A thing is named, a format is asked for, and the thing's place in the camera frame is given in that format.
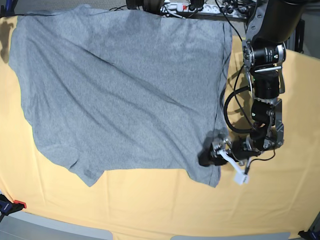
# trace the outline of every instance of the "yellow tablecloth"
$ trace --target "yellow tablecloth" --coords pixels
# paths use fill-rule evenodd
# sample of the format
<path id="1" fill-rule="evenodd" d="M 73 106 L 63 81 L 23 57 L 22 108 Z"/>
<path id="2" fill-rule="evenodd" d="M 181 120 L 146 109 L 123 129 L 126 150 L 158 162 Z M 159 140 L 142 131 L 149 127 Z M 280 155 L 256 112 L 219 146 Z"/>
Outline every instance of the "yellow tablecloth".
<path id="1" fill-rule="evenodd" d="M 8 66 L 16 24 L 16 17 L 0 19 L 0 190 L 26 202 L 28 213 L 109 230 L 115 240 L 278 232 L 295 237 L 309 228 L 320 210 L 319 60 L 287 51 L 281 96 L 285 143 L 271 161 L 252 164 L 248 185 L 233 182 L 235 172 L 225 165 L 217 188 L 192 181 L 183 169 L 106 171 L 87 187 L 35 146 L 19 81 Z M 241 64 L 241 43 L 235 38 L 226 95 Z M 246 84 L 245 78 L 240 82 Z M 240 98 L 250 99 L 248 93 Z M 244 124 L 236 102 L 229 114 L 237 126 Z"/>

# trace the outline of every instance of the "cloth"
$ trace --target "cloth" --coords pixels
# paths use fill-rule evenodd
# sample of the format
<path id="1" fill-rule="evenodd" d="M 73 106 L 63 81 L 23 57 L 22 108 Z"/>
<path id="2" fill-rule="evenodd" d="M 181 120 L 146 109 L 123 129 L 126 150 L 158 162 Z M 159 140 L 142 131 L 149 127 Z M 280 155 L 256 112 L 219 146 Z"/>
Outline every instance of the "cloth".
<path id="1" fill-rule="evenodd" d="M 220 168 L 198 155 L 228 133 L 227 22 L 88 5 L 41 14 L 18 17 L 9 65 L 44 156 L 88 186 L 105 170 L 136 168 L 218 184 Z"/>

